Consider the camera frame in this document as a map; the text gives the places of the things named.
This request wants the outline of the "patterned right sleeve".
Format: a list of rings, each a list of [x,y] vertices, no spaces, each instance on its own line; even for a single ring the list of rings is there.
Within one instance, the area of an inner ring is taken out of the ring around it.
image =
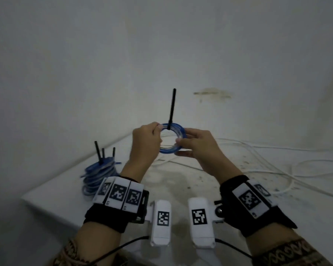
[[[252,266],[333,266],[305,239],[300,238],[252,258]]]

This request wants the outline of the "person's right hand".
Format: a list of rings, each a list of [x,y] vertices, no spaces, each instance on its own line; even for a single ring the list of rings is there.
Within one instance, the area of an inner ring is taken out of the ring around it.
[[[241,170],[224,155],[210,131],[185,128],[185,132],[186,138],[177,138],[176,144],[184,150],[200,150],[200,157],[196,160],[219,184],[243,175]]]

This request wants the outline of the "person's left forearm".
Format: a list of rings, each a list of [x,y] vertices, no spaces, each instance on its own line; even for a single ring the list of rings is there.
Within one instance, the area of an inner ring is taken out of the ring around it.
[[[84,223],[74,238],[78,258],[85,262],[95,261],[120,246],[121,235],[103,224]]]

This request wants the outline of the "white right marker plate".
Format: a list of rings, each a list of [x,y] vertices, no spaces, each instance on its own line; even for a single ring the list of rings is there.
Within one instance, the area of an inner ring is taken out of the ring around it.
[[[278,204],[271,193],[258,181],[250,179],[232,191],[249,214],[258,219]]]

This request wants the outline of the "person's left hand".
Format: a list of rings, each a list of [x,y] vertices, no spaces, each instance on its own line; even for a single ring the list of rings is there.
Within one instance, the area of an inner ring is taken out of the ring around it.
[[[133,130],[129,160],[120,176],[141,182],[151,164],[157,158],[162,140],[152,134],[152,123]]]

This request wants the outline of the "patterned sleeve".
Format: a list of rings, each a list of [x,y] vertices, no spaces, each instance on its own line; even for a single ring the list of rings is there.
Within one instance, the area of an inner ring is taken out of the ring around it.
[[[252,258],[252,266],[333,266],[305,239],[300,238]]]
[[[90,261],[80,258],[75,240],[70,239],[66,246],[52,258],[46,266],[87,266]],[[127,266],[127,257],[117,254],[111,266]]]

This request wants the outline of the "patterned left sleeve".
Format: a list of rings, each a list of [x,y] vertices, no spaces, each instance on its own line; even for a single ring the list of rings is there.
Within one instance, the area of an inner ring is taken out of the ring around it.
[[[70,239],[66,246],[52,258],[46,266],[87,266],[90,261],[80,258],[75,240]],[[111,266],[127,266],[127,257],[117,254]]]

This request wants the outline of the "person's right forearm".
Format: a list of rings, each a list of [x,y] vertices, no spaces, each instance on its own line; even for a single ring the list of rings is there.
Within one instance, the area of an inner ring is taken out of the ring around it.
[[[269,224],[246,237],[246,243],[253,258],[296,240],[303,240],[303,238],[292,228],[278,223]]]

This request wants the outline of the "white left marker plates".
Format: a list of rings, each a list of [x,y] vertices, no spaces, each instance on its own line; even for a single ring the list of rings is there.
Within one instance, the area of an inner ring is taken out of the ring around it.
[[[143,190],[143,184],[122,177],[104,178],[93,203],[136,214]]]

